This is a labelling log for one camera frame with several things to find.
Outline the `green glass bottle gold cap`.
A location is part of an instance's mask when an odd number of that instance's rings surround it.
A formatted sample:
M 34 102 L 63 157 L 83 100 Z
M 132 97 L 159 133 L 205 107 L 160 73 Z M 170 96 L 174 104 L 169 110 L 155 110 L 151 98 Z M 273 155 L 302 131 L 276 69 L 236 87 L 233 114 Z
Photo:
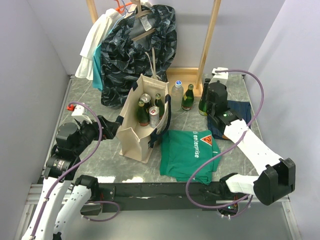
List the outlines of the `green glass bottle gold cap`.
M 203 91 L 202 91 L 202 95 L 201 95 L 201 99 L 199 101 L 199 105 L 198 105 L 198 112 L 202 115 L 202 116 L 207 116 L 207 92 L 208 92 L 208 83 L 205 82 L 203 85 Z

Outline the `beige canvas tote bag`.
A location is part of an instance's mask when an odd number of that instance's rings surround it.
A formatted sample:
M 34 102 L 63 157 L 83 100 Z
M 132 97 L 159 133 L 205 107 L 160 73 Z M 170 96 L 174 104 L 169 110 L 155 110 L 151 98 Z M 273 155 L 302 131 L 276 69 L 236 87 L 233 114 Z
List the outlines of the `beige canvas tote bag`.
M 168 131 L 171 122 L 171 96 L 169 94 L 169 84 L 160 81 L 156 74 L 155 50 L 152 48 L 152 55 L 146 54 L 151 69 L 151 77 L 143 74 L 133 83 L 129 91 L 124 106 L 117 118 L 120 127 L 116 137 L 121 143 L 120 155 L 130 159 L 147 163 L 152 153 L 155 143 Z M 155 126 L 141 126 L 138 122 L 138 102 L 142 94 L 151 97 L 151 103 L 155 103 L 156 94 L 161 95 L 164 103 L 164 114 Z

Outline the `clear water bottle blue cap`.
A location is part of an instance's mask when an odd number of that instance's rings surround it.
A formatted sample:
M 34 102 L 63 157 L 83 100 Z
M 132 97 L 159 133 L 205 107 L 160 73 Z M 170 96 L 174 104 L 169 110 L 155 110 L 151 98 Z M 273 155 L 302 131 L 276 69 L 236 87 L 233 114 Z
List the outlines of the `clear water bottle blue cap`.
M 177 80 L 171 89 L 171 110 L 177 112 L 181 109 L 184 88 L 182 82 Z

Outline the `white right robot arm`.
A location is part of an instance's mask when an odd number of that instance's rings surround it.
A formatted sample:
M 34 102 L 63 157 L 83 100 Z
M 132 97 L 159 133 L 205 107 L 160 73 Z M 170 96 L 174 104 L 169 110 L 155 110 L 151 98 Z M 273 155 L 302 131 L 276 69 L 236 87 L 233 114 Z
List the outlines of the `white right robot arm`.
M 257 176 L 231 173 L 220 179 L 220 196 L 231 199 L 236 193 L 255 195 L 269 206 L 295 190 L 296 165 L 269 149 L 247 126 L 244 119 L 228 107 L 227 87 L 220 81 L 208 83 L 206 92 L 209 122 L 250 160 Z

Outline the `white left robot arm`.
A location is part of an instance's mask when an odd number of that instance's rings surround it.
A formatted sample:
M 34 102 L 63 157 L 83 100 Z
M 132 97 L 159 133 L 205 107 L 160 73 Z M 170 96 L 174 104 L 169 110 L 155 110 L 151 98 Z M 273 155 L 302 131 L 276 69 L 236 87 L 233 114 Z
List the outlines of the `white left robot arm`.
M 103 116 L 62 124 L 46 162 L 41 194 L 24 240 L 64 240 L 71 220 L 86 204 L 105 203 L 98 179 L 89 175 L 75 178 L 83 162 L 81 153 L 93 142 L 112 140 L 120 122 Z

